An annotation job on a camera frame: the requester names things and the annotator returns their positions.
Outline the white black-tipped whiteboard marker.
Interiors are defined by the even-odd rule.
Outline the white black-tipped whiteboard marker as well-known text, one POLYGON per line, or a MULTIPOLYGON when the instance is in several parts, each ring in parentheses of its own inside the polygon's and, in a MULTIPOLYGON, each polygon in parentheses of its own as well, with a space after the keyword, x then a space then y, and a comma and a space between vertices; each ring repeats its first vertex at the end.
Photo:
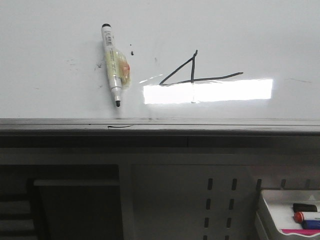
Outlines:
POLYGON ((101 26, 101 36, 109 89, 115 106, 119 108, 123 89, 131 83, 131 68, 126 56, 116 48, 110 24, 104 23, 101 26))

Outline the white whiteboard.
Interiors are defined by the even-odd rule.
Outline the white whiteboard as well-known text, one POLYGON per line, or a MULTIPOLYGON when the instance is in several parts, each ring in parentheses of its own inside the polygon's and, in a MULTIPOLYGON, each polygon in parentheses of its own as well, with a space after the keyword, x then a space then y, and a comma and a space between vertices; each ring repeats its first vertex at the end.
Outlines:
POLYGON ((318 134, 319 1, 1 1, 0 131, 78 129, 318 134))

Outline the grey perforated metal stand panel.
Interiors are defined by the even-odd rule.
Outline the grey perforated metal stand panel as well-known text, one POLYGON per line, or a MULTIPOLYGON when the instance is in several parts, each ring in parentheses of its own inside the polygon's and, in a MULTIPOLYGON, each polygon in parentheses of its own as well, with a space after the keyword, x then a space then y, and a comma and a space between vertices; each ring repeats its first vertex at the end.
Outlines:
POLYGON ((3 240, 261 240, 263 190, 320 191, 320 137, 0 139, 3 240))

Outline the white plastic marker tray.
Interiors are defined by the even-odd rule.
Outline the white plastic marker tray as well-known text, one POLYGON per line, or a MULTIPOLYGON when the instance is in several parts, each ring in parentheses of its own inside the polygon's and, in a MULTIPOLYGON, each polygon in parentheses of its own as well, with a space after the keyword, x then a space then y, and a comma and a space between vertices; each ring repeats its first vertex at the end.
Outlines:
POLYGON ((283 230, 302 230, 295 222, 293 204, 315 205, 320 209, 319 190, 264 189, 260 193, 255 227, 261 240, 318 240, 320 234, 305 235, 283 230))

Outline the black-capped marker in tray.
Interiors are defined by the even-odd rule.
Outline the black-capped marker in tray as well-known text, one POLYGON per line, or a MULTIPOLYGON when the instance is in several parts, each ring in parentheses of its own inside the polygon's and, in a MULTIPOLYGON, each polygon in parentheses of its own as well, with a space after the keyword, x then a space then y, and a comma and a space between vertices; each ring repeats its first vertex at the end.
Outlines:
POLYGON ((296 212, 318 212, 318 208, 314 204, 293 203, 293 211, 296 212))

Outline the red-capped marker in tray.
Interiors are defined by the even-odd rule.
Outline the red-capped marker in tray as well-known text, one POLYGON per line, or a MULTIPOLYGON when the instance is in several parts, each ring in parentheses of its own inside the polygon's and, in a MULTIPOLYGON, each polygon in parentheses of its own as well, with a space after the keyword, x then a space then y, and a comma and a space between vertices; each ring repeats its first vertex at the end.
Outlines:
POLYGON ((304 212, 298 211, 293 215, 293 219, 296 223, 302 223, 303 221, 319 221, 320 220, 320 212, 304 212))

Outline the blue-capped marker in tray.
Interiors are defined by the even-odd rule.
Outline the blue-capped marker in tray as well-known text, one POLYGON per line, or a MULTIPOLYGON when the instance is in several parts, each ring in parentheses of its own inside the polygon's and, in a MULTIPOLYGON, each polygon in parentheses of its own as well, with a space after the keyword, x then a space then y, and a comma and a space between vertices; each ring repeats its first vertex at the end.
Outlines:
POLYGON ((320 230, 319 220, 304 220, 301 225, 305 230, 320 230))

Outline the pink marker in tray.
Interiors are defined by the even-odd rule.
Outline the pink marker in tray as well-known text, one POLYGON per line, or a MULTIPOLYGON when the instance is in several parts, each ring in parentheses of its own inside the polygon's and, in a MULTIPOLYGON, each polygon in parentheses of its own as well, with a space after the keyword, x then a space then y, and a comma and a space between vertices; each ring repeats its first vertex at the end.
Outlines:
POLYGON ((319 229, 281 229, 284 234, 300 234, 303 236, 312 236, 320 233, 319 229))

